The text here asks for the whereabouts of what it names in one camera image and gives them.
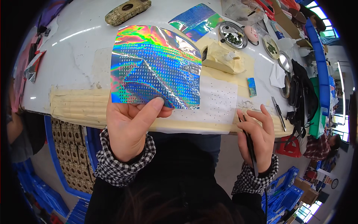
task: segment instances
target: hand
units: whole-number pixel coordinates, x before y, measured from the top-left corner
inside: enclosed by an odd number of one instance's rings
[[[259,173],[265,172],[271,165],[272,151],[274,149],[275,131],[274,123],[271,115],[266,110],[265,106],[260,106],[262,113],[248,110],[244,121],[243,113],[237,109],[236,113],[242,122],[237,123],[237,126],[245,130],[251,135],[254,152],[256,156],[257,169]],[[262,122],[262,127],[252,119],[256,118]],[[243,132],[237,133],[238,145],[242,158],[247,164],[252,167],[250,153],[247,148],[246,135]]]
[[[112,152],[117,160],[127,162],[139,155],[145,144],[146,132],[158,117],[166,118],[172,108],[164,107],[160,97],[147,104],[107,103],[107,129]]]

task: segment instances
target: white cloth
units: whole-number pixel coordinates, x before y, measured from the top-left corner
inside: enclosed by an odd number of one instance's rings
[[[278,88],[285,87],[285,76],[285,70],[283,70],[279,64],[273,64],[270,76],[271,86]]]
[[[294,134],[294,136],[297,137],[298,143],[300,144],[300,152],[301,152],[301,155],[303,155],[307,149],[308,133],[306,133],[306,135],[303,138],[299,137],[297,132]]]

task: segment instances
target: dark hair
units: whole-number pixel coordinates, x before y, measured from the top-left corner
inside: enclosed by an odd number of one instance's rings
[[[331,150],[337,150],[337,149],[339,149],[339,147],[340,147],[340,142],[341,142],[340,135],[336,134],[336,135],[335,135],[335,138],[334,138],[334,145],[331,146]]]
[[[125,188],[125,199],[120,206],[113,223],[125,224],[152,224],[162,223],[171,215],[180,214],[185,208],[178,208],[177,202],[180,198],[171,199],[165,203],[158,204],[157,199],[160,193],[146,192],[146,189],[133,194],[132,191]],[[197,217],[190,221],[190,224],[239,224],[243,219],[239,212],[235,210],[230,212],[222,203],[214,205],[210,209],[198,211]]]
[[[317,15],[315,15],[314,19],[316,20],[317,32],[319,33],[321,31],[325,31],[326,25],[324,24],[323,20]]]

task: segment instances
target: small holographic piece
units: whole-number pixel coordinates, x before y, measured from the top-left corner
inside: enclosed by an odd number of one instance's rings
[[[221,18],[219,14],[214,12],[207,5],[200,3],[177,15],[168,23],[196,42],[222,21],[224,21],[224,19]]]
[[[247,78],[247,82],[248,82],[248,88],[250,90],[250,97],[257,96],[255,79],[254,78]]]
[[[111,58],[113,103],[199,109],[200,51],[180,35],[149,25],[120,27]]]

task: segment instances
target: metal tray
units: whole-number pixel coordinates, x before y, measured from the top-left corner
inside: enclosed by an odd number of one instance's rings
[[[235,37],[239,38],[241,40],[240,44],[233,44],[231,42],[229,42],[227,40],[227,38],[225,37],[224,33],[231,33],[233,34]],[[243,29],[241,27],[239,27],[237,24],[230,22],[230,21],[223,21],[219,24],[219,36],[220,36],[220,40],[225,39],[225,42],[235,48],[235,49],[244,49],[247,46],[247,36],[245,34],[245,32],[243,31]]]
[[[279,64],[286,72],[292,72],[292,61],[290,57],[283,51],[279,52]]]

